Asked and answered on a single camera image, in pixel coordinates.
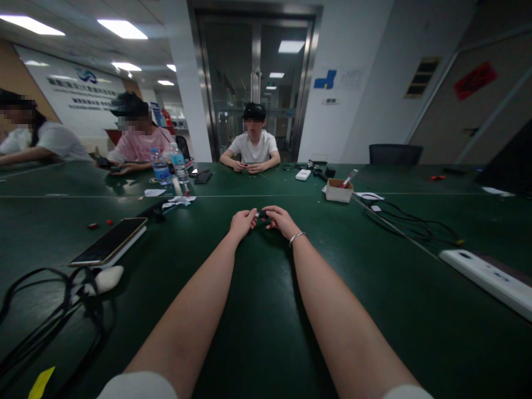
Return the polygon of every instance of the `hand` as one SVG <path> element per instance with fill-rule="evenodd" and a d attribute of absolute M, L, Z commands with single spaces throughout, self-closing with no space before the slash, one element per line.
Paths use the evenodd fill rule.
<path fill-rule="evenodd" d="M 242 238 L 244 238 L 244 236 L 248 233 L 248 231 L 253 230 L 253 228 L 256 226 L 256 212 L 256 208 L 253 208 L 251 211 L 237 212 L 233 216 L 233 220 L 231 220 L 229 234 L 235 236 L 240 242 Z"/>
<path fill-rule="evenodd" d="M 125 169 L 118 173 L 109 173 L 109 174 L 113 176 L 123 176 L 123 175 L 127 175 L 128 173 L 139 172 L 145 169 L 144 165 L 141 165 L 139 163 L 124 163 L 123 165 L 120 165 L 120 167 L 125 168 Z"/>
<path fill-rule="evenodd" d="M 257 173 L 264 172 L 266 169 L 268 168 L 263 163 L 254 163 L 253 165 L 249 165 L 247 167 L 248 172 L 251 173 L 252 175 L 256 175 Z"/>
<path fill-rule="evenodd" d="M 294 223 L 287 211 L 278 206 L 268 206 L 262 208 L 266 211 L 268 217 L 272 220 L 266 229 L 276 228 L 281 230 L 284 238 L 290 240 L 293 236 L 301 232 L 298 226 Z"/>
<path fill-rule="evenodd" d="M 242 172 L 247 167 L 248 167 L 247 163 L 242 163 L 242 162 L 238 162 L 238 161 L 234 161 L 233 162 L 233 170 L 235 172 Z"/>
<path fill-rule="evenodd" d="M 109 163 L 111 165 L 113 165 L 113 166 L 117 166 L 118 165 L 118 162 L 116 162 L 116 161 L 109 161 Z M 98 161 L 94 161 L 94 166 L 96 166 L 99 169 L 107 169 L 107 168 L 102 168 L 100 165 L 98 165 Z"/>

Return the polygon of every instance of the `young man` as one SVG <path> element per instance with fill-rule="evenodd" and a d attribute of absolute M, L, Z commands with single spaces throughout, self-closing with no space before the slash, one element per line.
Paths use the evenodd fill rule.
<path fill-rule="evenodd" d="M 263 208 L 292 247 L 301 298 L 341 399 L 431 399 L 395 354 L 362 304 L 287 211 Z M 124 374 L 98 399 L 190 399 L 218 327 L 240 241 L 256 227 L 256 209 L 233 216 L 225 238 L 196 271 Z"/>
<path fill-rule="evenodd" d="M 264 107 L 261 104 L 249 103 L 244 108 L 242 118 L 247 131 L 233 140 L 220 157 L 220 162 L 230 166 L 235 172 L 246 169 L 253 175 L 280 164 L 281 156 L 277 151 L 275 137 L 263 129 L 266 123 Z M 231 159 L 236 154 L 242 154 L 242 162 Z"/>
<path fill-rule="evenodd" d="M 0 89 L 0 115 L 17 127 L 0 145 L 0 166 L 91 160 L 76 135 L 63 125 L 48 122 L 33 100 Z"/>
<path fill-rule="evenodd" d="M 119 94 L 111 102 L 111 113 L 119 118 L 122 137 L 107 159 L 124 170 L 112 175 L 122 176 L 129 173 L 151 169 L 151 148 L 157 148 L 160 154 L 170 151 L 170 143 L 175 142 L 170 132 L 158 127 L 151 121 L 148 104 L 133 92 Z"/>

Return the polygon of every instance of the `glass door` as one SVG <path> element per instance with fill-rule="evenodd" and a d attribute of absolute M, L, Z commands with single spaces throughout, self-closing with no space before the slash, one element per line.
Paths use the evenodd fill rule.
<path fill-rule="evenodd" d="M 296 161 L 312 21 L 207 14 L 198 16 L 198 27 L 213 160 L 244 132 L 242 111 L 253 101 L 266 109 L 265 129 L 281 160 Z"/>

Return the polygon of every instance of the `plastic bottle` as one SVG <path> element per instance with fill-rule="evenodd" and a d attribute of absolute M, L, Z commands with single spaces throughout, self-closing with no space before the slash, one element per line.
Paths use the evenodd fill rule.
<path fill-rule="evenodd" d="M 172 161 L 173 168 L 176 170 L 177 181 L 181 184 L 187 184 L 188 173 L 185 169 L 185 157 L 183 157 L 183 153 L 177 147 L 177 143 L 170 143 L 170 147 L 172 147 L 170 160 Z"/>
<path fill-rule="evenodd" d="M 154 168 L 155 177 L 159 184 L 166 186 L 172 184 L 172 175 L 168 169 L 165 159 L 159 154 L 157 148 L 150 149 L 151 151 L 151 167 Z"/>

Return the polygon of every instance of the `door frame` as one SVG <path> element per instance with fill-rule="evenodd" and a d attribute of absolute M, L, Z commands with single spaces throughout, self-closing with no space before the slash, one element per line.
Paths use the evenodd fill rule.
<path fill-rule="evenodd" d="M 451 68 L 454 65 L 454 62 L 456 61 L 456 59 L 458 58 L 458 56 L 460 54 L 466 53 L 466 52 L 471 51 L 471 50 L 476 50 L 476 49 L 479 49 L 481 47 L 485 47 L 485 46 L 488 46 L 488 45 L 491 45 L 491 44 L 494 44 L 494 43 L 497 43 L 497 42 L 501 42 L 503 40 L 508 40 L 508 39 L 511 39 L 511 38 L 513 38 L 515 36 L 519 36 L 521 34 L 529 33 L 530 31 L 532 31 L 532 24 L 525 24 L 525 25 L 523 25 L 521 27 L 518 27 L 518 28 L 515 28 L 515 29 L 511 29 L 511 30 L 506 31 L 504 33 L 501 33 L 501 34 L 498 34 L 496 36 L 493 36 L 493 37 L 491 37 L 489 39 L 481 40 L 479 42 L 476 42 L 476 43 L 473 43 L 473 44 L 458 48 L 455 51 L 455 53 L 453 54 L 453 56 L 451 57 L 449 63 L 447 64 L 447 66 L 445 68 L 445 71 L 441 75 L 438 83 L 436 84 L 436 86 L 432 90 L 432 92 L 430 94 L 430 97 L 428 98 L 427 102 L 423 106 L 423 109 L 421 110 L 421 113 L 417 117 L 416 122 L 414 123 L 414 126 L 412 127 L 412 130 L 410 131 L 410 133 L 408 134 L 408 136 L 405 139 L 405 144 L 408 144 L 410 142 L 412 136 L 416 132 L 416 129 L 420 125 L 421 120 L 423 119 L 423 117 L 425 116 L 425 113 L 427 112 L 428 108 L 430 107 L 430 105 L 432 103 L 432 100 L 434 99 L 436 94 L 438 94 L 440 86 L 443 84 L 443 81 L 447 77 L 449 71 L 451 70 Z M 505 96 L 505 98 L 501 102 L 501 104 L 504 103 L 504 105 L 501 107 L 501 104 L 499 104 L 499 106 L 497 106 L 495 108 L 495 110 L 492 112 L 492 114 L 486 118 L 486 120 L 482 123 L 482 126 L 480 126 L 479 130 L 475 134 L 475 137 L 465 146 L 464 150 L 460 153 L 460 155 L 454 161 L 455 164 L 460 163 L 461 160 L 465 158 L 465 156 L 469 152 L 469 150 L 471 148 L 473 148 L 473 144 L 478 141 L 479 137 L 482 136 L 482 134 L 488 129 L 488 127 L 491 125 L 491 123 L 495 120 L 496 116 L 501 112 L 501 110 L 510 101 L 511 97 L 513 97 L 515 95 L 515 93 L 517 93 L 517 91 L 519 90 L 521 85 L 523 85 L 526 82 L 526 79 L 530 76 L 529 75 L 530 71 L 531 70 L 528 70 L 527 72 L 525 72 L 525 74 L 519 79 L 519 81 L 516 83 L 516 85 Z"/>
<path fill-rule="evenodd" d="M 268 25 L 301 27 L 301 22 L 307 25 L 305 53 L 298 91 L 298 103 L 294 115 L 294 135 L 290 148 L 290 159 L 295 162 L 299 154 L 303 123 L 310 93 L 312 72 L 316 50 L 318 47 L 319 30 L 323 6 L 302 6 L 282 3 L 244 3 L 220 2 L 216 0 L 188 0 L 188 13 L 192 27 L 193 45 L 196 50 L 198 78 L 207 123 L 207 133 L 213 160 L 219 160 L 218 136 L 215 134 L 214 102 L 212 99 L 211 76 L 208 67 L 208 55 L 204 38 L 200 34 L 200 26 L 208 18 L 209 21 L 224 21 L 238 18 L 240 22 L 246 19 L 252 26 L 252 70 L 260 69 L 260 26 L 262 20 Z"/>

